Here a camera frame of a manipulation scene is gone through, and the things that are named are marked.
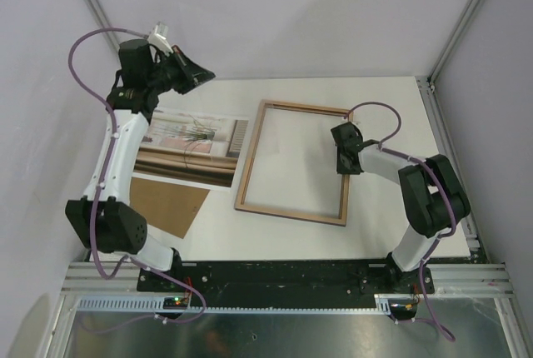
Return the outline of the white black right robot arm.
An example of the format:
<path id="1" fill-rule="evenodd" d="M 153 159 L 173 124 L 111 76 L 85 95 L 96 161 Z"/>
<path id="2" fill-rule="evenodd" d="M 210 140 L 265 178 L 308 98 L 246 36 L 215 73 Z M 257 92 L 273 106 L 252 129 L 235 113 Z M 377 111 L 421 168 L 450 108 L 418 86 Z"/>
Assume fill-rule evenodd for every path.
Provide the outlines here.
<path id="1" fill-rule="evenodd" d="M 370 173 L 401 189 L 409 226 L 398 246 L 388 254 L 384 282 L 403 292 L 414 282 L 414 271 L 425 264 L 439 241 L 453 236 L 471 205 L 448 157 L 418 158 L 363 139 L 352 122 L 333 127 L 336 171 L 341 175 Z"/>

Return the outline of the wooden picture frame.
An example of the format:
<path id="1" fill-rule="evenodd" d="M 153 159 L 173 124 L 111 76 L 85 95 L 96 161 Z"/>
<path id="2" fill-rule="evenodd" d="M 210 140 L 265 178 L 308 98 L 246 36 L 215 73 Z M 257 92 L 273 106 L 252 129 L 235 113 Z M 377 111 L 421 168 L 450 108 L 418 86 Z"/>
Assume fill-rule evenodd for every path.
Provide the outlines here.
<path id="1" fill-rule="evenodd" d="M 345 226 L 350 180 L 336 172 L 329 129 L 350 117 L 343 108 L 261 101 L 235 209 Z"/>

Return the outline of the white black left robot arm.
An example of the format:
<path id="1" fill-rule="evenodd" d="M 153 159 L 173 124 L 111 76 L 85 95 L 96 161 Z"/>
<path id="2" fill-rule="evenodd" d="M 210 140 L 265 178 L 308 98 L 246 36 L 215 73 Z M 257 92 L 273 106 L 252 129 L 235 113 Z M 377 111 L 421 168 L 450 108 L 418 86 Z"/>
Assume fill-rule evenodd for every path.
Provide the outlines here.
<path id="1" fill-rule="evenodd" d="M 131 208 L 131 179 L 160 95 L 187 94 L 215 75 L 163 36 L 122 42 L 118 56 L 121 67 L 104 101 L 107 127 L 95 171 L 82 197 L 67 202 L 65 213 L 92 253 L 125 254 L 156 270 L 154 279 L 164 290 L 175 291 L 184 271 L 173 264 L 176 252 L 155 240 L 144 216 Z"/>

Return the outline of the printed photo paper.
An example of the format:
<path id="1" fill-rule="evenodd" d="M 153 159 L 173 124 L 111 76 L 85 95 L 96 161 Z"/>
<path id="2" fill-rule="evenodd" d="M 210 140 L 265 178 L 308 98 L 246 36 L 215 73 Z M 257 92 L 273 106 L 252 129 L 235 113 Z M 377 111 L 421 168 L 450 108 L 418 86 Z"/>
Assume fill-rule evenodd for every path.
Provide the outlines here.
<path id="1" fill-rule="evenodd" d="M 142 138 L 135 171 L 229 188 L 248 124 L 242 116 L 158 108 Z"/>

